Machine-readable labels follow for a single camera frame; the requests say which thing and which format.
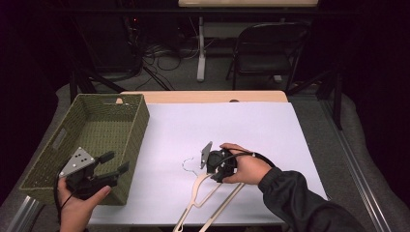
green wicker basket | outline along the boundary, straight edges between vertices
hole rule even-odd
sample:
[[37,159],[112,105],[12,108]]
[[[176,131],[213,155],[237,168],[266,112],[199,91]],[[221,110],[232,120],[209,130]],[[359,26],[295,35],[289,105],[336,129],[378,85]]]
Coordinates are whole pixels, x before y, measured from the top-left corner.
[[20,190],[44,204],[53,204],[57,172],[78,147],[92,157],[114,151],[115,158],[98,165],[96,174],[115,171],[127,161],[130,169],[101,204],[125,205],[149,117],[143,95],[78,95]]

metal bracket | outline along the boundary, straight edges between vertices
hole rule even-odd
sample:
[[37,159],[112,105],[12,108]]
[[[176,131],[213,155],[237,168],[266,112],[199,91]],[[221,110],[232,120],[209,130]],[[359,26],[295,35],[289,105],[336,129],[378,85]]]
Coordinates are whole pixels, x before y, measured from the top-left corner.
[[63,170],[60,172],[59,176],[61,177],[66,177],[70,174],[73,174],[74,172],[83,169],[84,167],[87,167],[93,163],[95,163],[96,160],[90,156],[84,149],[79,147],[73,154],[72,158],[69,160],[69,162],[66,164],[66,166],[63,168]]
[[208,145],[206,145],[204,147],[204,149],[202,149],[201,151],[201,169],[204,168],[204,166],[206,165],[206,163],[208,162],[208,157],[209,154],[211,153],[211,148],[212,148],[212,141],[208,143]]

person's arm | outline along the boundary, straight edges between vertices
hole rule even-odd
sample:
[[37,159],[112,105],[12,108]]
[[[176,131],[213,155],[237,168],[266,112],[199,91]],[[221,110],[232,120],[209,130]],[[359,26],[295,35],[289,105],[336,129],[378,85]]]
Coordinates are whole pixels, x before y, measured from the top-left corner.
[[87,200],[71,197],[66,178],[58,181],[61,209],[60,232],[83,232],[91,218],[94,208],[109,194],[111,187],[106,186]]
[[[229,149],[232,154],[238,153],[235,149],[244,150],[230,143],[222,144],[221,148]],[[266,207],[294,231],[365,231],[345,209],[308,190],[301,173],[282,172],[250,156],[236,159],[237,173],[223,181],[258,185]]]

desk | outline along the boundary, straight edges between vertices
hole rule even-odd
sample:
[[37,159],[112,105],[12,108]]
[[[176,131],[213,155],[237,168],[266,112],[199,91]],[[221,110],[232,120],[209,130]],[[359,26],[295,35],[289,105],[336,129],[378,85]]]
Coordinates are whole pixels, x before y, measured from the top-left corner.
[[[313,8],[316,7],[318,0],[179,0],[180,7],[188,8]],[[204,38],[206,36],[212,37],[210,33],[205,33],[205,24],[203,17],[199,18],[199,61],[198,72],[196,79],[198,81],[205,80],[205,60],[206,51],[204,47]],[[219,30],[221,37],[237,37],[242,30],[249,27],[250,24],[244,24],[242,27],[237,24],[228,25],[224,28],[233,27],[233,30]]]
[[[284,93],[176,91],[123,94],[139,93],[145,95],[151,116],[128,203],[126,206],[98,206],[91,224],[175,225],[189,203],[196,178],[183,169],[182,163],[189,170],[197,168],[199,151],[210,140],[214,141],[213,150],[218,150],[222,142],[235,142],[257,150],[283,169],[299,170],[307,177],[310,189],[326,197],[296,114]],[[241,103],[227,102],[232,99]],[[244,121],[244,116],[251,120]],[[198,200],[206,193],[204,189],[209,190],[214,185],[213,180],[203,183]],[[222,185],[202,208],[190,211],[185,225],[204,223],[235,187]],[[282,223],[265,207],[260,190],[256,186],[245,186],[214,225]]]

metal rail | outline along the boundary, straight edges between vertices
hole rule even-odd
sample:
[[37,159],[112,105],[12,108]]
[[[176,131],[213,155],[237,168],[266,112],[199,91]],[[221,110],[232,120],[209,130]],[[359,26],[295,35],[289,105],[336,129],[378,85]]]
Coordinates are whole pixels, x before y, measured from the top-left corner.
[[30,221],[36,216],[42,204],[27,196],[7,229],[7,232],[27,231]]
[[337,128],[337,125],[335,125],[332,120],[332,107],[330,106],[330,103],[328,101],[321,101],[321,105],[323,107],[323,110],[325,111],[326,118],[335,131],[340,145],[344,150],[347,167],[350,171],[353,181],[356,184],[356,187],[358,188],[359,194],[361,195],[363,202],[365,203],[370,218],[373,221],[374,227],[378,232],[392,231],[389,223],[386,221],[386,218],[384,217],[383,212],[380,209],[373,191],[368,185],[366,177],[363,174],[362,169],[358,164],[355,155],[353,154],[349,143],[346,140],[346,137],[344,136],[343,131],[339,130]]

